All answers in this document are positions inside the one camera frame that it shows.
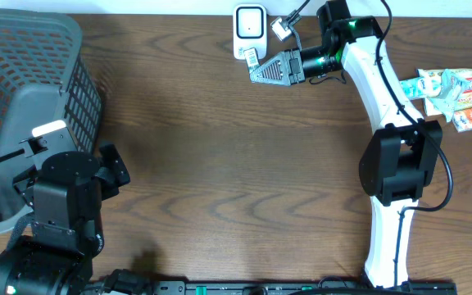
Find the teal tissue pack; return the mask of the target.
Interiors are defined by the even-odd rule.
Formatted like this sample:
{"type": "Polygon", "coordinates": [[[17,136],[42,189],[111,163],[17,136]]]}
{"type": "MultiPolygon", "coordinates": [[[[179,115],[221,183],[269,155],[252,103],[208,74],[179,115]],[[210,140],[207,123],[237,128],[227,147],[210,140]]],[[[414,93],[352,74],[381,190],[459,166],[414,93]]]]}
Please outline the teal tissue pack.
{"type": "Polygon", "coordinates": [[[426,97],[436,97],[440,94],[441,86],[429,77],[416,77],[400,82],[403,92],[410,100],[426,97]]]}

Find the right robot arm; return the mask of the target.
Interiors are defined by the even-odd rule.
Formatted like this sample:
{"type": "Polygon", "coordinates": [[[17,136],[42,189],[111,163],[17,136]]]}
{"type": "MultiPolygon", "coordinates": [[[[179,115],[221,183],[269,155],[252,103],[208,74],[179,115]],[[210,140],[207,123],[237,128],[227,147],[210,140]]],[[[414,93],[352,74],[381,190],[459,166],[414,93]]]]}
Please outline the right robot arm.
{"type": "Polygon", "coordinates": [[[317,17],[320,46],[284,50],[264,63],[255,48],[244,50],[249,78],[253,83],[291,86],[318,84],[335,71],[350,75],[373,132],[359,163],[372,211],[364,273],[375,288],[402,288],[409,280],[406,252],[412,210],[432,180],[442,129],[436,121],[425,121],[402,91],[373,16],[353,17],[346,2],[327,1],[317,17]]]}

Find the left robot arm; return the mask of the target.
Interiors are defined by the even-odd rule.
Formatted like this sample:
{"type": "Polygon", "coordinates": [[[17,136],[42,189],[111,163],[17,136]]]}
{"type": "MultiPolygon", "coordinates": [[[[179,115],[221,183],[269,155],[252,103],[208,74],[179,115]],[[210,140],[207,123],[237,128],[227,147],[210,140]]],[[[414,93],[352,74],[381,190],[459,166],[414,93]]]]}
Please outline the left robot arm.
{"type": "Polygon", "coordinates": [[[102,201],[130,182],[116,146],[100,155],[57,152],[18,174],[14,189],[32,211],[20,217],[0,254],[0,294],[151,294],[152,282],[114,270],[93,282],[104,248],[102,201]]]}

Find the orange juice carton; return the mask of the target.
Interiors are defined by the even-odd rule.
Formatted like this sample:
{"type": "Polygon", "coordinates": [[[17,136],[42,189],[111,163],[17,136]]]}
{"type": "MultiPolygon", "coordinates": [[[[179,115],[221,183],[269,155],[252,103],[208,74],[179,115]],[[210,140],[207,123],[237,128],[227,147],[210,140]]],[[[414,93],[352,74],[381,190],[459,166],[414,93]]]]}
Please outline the orange juice carton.
{"type": "Polygon", "coordinates": [[[461,132],[472,130],[472,108],[456,111],[453,116],[453,124],[456,130],[461,132]]]}

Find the black round-label item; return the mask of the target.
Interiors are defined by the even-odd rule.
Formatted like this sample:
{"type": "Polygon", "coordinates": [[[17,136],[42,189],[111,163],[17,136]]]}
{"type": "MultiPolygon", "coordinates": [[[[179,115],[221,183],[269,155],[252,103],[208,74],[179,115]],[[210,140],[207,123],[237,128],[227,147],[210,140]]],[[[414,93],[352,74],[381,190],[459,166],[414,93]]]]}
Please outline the black round-label item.
{"type": "Polygon", "coordinates": [[[260,67],[257,50],[255,48],[249,48],[243,51],[244,59],[247,63],[247,69],[249,73],[260,67]]]}

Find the teal snack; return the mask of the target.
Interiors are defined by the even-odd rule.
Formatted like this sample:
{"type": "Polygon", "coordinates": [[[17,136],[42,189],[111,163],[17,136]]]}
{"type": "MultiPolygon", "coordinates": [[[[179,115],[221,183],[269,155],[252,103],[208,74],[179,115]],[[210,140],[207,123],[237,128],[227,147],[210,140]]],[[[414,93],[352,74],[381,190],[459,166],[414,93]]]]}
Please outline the teal snack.
{"type": "Polygon", "coordinates": [[[453,70],[446,69],[441,74],[440,93],[429,100],[433,106],[446,117],[449,123],[455,113],[456,104],[459,96],[469,87],[470,82],[459,76],[453,70]]]}

